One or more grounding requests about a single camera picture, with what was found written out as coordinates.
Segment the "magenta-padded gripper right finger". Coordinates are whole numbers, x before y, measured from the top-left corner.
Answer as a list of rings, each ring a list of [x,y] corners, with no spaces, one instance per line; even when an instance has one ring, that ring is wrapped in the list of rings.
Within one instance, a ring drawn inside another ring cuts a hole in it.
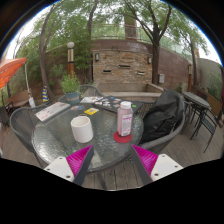
[[[140,146],[132,145],[130,154],[136,164],[143,185],[147,185],[182,169],[166,154],[156,155]]]

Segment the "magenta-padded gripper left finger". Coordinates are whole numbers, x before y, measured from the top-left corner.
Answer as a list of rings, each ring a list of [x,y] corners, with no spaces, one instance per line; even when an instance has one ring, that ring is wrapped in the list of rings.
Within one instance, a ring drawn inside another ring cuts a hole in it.
[[[58,157],[45,168],[45,171],[81,186],[93,156],[94,147],[89,145],[68,157]]]

